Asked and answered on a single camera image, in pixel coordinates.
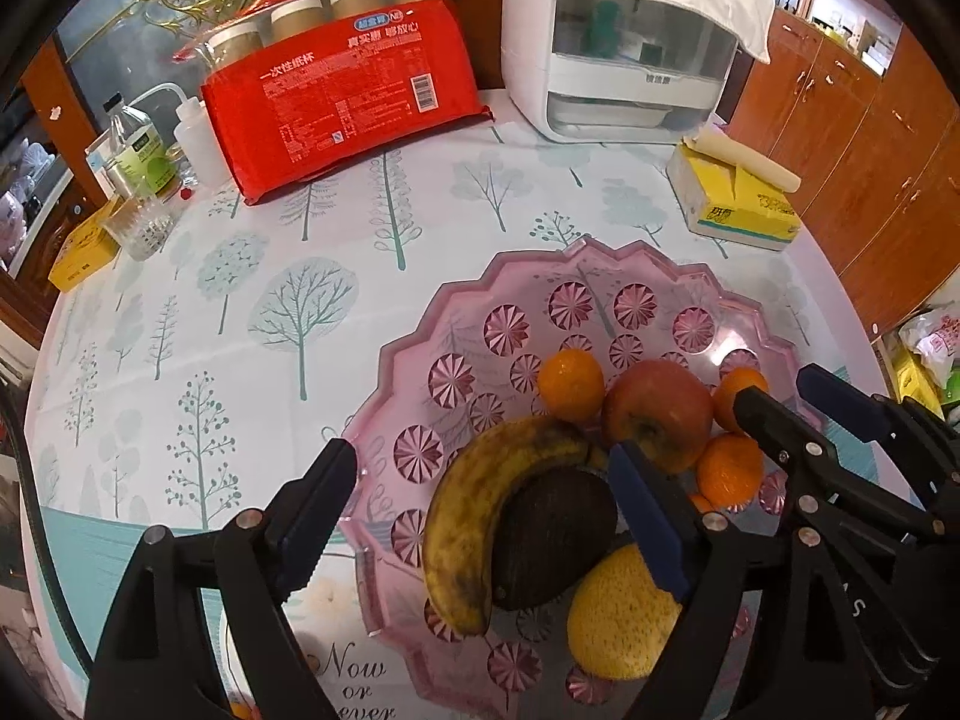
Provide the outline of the large orange with stem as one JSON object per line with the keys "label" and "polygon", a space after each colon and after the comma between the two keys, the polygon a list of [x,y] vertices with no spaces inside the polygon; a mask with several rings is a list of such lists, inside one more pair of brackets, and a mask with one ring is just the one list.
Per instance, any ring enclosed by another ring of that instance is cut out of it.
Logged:
{"label": "large orange with stem", "polygon": [[763,481],[763,452],[750,437],[721,434],[706,445],[695,466],[698,491],[715,507],[748,504]]}

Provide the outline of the bruised yellow pear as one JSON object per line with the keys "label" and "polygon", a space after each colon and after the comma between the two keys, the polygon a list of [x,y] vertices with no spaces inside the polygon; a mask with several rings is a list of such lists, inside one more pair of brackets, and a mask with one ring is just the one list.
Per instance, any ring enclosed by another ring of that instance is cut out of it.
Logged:
{"label": "bruised yellow pear", "polygon": [[636,544],[604,557],[574,592],[566,621],[569,653],[586,673],[610,681],[647,678],[682,605],[659,589]]}

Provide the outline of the dark brown avocado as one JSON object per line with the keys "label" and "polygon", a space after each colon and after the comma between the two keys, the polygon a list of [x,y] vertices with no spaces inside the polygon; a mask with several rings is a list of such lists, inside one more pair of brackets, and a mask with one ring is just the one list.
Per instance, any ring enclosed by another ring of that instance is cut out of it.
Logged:
{"label": "dark brown avocado", "polygon": [[619,511],[607,481],[565,466],[524,481],[494,532],[493,606],[542,606],[574,587],[608,553]]}

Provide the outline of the red apple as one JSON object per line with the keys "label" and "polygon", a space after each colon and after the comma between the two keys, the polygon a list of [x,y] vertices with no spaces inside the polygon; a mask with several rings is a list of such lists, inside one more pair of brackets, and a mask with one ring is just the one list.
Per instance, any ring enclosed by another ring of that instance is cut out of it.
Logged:
{"label": "red apple", "polygon": [[676,362],[636,362],[605,395],[601,433],[608,447],[631,440],[668,475],[686,472],[713,429],[708,388]]}

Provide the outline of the spotted yellow banana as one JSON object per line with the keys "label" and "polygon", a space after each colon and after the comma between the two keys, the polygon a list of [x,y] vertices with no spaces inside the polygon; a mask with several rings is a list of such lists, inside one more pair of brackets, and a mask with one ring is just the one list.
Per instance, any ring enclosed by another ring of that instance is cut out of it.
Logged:
{"label": "spotted yellow banana", "polygon": [[545,415],[501,422],[460,450],[434,489],[421,543],[425,587],[441,621],[462,637],[488,631],[494,532],[524,481],[553,468],[605,465],[607,454],[583,429]]}

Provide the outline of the pink plastic fruit bowl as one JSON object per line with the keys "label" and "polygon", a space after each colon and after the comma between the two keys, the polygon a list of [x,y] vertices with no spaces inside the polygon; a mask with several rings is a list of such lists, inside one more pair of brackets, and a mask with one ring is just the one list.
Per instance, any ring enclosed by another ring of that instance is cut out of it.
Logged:
{"label": "pink plastic fruit bowl", "polygon": [[540,367],[566,348],[590,353],[608,379],[664,358],[711,385],[742,362],[777,400],[797,398],[796,350],[771,333],[760,306],[706,266],[679,265],[642,242],[503,252],[477,280],[441,286],[418,327],[381,349],[376,390],[348,424],[358,483],[342,528],[368,632],[402,656],[421,699],[473,717],[574,709],[558,606],[494,611],[483,632],[456,631],[431,603],[423,557],[449,470],[511,489],[594,457],[586,429],[540,400]]}

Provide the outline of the wooden cabinet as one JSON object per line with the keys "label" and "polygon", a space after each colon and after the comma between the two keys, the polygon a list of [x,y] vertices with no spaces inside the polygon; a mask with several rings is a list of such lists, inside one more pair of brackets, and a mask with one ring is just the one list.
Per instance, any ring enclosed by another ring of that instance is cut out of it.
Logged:
{"label": "wooden cabinet", "polygon": [[878,337],[957,270],[957,98],[911,31],[882,73],[784,10],[768,49],[727,130],[799,176],[794,210]]}

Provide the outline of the yellow tissue pack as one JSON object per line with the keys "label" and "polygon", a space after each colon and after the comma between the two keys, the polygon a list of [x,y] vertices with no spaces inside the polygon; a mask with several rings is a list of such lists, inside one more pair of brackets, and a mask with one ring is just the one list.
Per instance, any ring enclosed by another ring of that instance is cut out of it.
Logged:
{"label": "yellow tissue pack", "polygon": [[719,128],[683,137],[665,172],[695,234],[782,250],[799,232],[791,195],[802,179]]}

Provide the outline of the clear drinking glass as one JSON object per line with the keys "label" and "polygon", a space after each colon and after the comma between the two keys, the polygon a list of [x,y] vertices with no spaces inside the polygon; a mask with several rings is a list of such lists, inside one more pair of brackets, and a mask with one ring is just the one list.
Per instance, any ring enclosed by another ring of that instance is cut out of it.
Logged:
{"label": "clear drinking glass", "polygon": [[117,199],[103,220],[104,231],[135,262],[158,254],[174,224],[172,206],[156,197]]}

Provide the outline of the yellow flat box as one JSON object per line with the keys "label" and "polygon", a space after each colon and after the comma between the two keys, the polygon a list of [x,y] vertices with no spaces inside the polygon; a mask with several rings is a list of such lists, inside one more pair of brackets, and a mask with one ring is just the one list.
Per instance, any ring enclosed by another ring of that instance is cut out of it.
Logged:
{"label": "yellow flat box", "polygon": [[104,222],[118,204],[119,199],[110,200],[64,240],[47,277],[60,293],[68,293],[116,258],[119,244],[106,231]]}

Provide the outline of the white squeeze bottle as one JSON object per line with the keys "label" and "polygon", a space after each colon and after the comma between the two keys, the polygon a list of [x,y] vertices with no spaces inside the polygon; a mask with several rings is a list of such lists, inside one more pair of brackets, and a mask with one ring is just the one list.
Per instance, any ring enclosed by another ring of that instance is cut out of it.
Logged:
{"label": "white squeeze bottle", "polygon": [[199,182],[210,188],[226,184],[231,179],[231,172],[221,153],[205,104],[192,96],[176,107],[176,115],[179,122],[174,127],[174,138]]}

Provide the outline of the clear plastic bottle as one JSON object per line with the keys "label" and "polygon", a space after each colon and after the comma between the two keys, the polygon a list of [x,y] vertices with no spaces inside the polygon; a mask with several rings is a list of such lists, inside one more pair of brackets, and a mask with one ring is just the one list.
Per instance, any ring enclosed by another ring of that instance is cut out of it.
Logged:
{"label": "clear plastic bottle", "polygon": [[178,170],[167,157],[160,132],[143,110],[129,106],[121,93],[104,103],[109,119],[112,171],[121,177],[127,197],[166,197],[178,185]]}

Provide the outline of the red paper cup package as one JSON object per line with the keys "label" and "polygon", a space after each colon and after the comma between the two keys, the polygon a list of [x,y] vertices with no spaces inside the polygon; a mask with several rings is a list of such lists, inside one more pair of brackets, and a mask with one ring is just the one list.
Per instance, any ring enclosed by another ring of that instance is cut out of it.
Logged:
{"label": "red paper cup package", "polygon": [[490,112],[451,0],[256,0],[174,57],[251,205]]}

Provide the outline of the white countertop appliance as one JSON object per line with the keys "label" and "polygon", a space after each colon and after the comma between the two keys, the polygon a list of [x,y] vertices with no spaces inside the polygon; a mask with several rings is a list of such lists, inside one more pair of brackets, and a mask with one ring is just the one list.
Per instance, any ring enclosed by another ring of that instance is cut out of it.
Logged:
{"label": "white countertop appliance", "polygon": [[737,47],[654,0],[503,0],[506,91],[552,142],[678,142],[715,112]]}

